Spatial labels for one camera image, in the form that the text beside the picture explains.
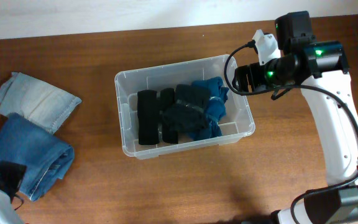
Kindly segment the black taped garment bundle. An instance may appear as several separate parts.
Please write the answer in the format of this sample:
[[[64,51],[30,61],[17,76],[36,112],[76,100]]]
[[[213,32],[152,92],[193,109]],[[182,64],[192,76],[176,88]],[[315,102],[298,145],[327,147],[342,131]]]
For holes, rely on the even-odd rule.
[[[163,122],[170,130],[190,133],[208,127],[204,111],[211,92],[207,88],[179,84],[175,89],[174,102],[162,114]]]

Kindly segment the light grey jeans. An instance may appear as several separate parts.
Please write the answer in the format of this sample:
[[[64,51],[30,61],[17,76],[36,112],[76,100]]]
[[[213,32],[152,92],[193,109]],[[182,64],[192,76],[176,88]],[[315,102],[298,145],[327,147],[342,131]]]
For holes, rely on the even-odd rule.
[[[71,93],[21,72],[0,87],[0,114],[17,113],[54,134],[82,100]]]

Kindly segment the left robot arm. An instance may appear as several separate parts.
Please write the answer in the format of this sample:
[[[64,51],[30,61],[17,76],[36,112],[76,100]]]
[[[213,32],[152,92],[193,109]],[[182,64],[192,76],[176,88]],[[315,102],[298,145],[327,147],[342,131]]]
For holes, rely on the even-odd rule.
[[[0,162],[0,223],[23,223],[16,209],[12,207],[15,198],[24,203],[18,196],[18,191],[24,178],[27,167],[21,164]]]

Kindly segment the blue denim jeans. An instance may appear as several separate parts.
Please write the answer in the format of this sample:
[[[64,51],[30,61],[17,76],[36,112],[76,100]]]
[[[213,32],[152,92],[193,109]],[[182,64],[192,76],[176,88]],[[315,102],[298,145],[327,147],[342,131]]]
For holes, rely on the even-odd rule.
[[[0,130],[0,162],[27,167],[19,191],[33,202],[64,178],[74,158],[71,145],[17,113]]]

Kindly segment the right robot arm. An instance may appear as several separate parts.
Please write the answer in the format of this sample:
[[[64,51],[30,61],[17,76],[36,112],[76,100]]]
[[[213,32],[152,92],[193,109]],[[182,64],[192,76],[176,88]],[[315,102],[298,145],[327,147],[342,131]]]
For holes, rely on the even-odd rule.
[[[257,30],[247,46],[258,62],[236,68],[227,84],[235,94],[271,93],[273,100],[300,89],[318,130],[328,183],[257,223],[358,222],[358,115],[342,44],[317,41],[309,13],[300,11],[277,18],[274,34]]]

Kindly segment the dark blue taped garment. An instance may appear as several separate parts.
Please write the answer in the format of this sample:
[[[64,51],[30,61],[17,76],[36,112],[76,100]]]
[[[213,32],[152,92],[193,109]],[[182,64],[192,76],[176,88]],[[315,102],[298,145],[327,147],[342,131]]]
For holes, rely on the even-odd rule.
[[[188,136],[194,141],[221,137],[223,134],[218,123],[226,115],[225,103],[228,99],[227,93],[229,88],[223,86],[221,77],[214,77],[208,80],[197,80],[191,85],[207,88],[210,91],[210,97],[208,105],[204,111],[208,127],[206,129],[188,133]]]

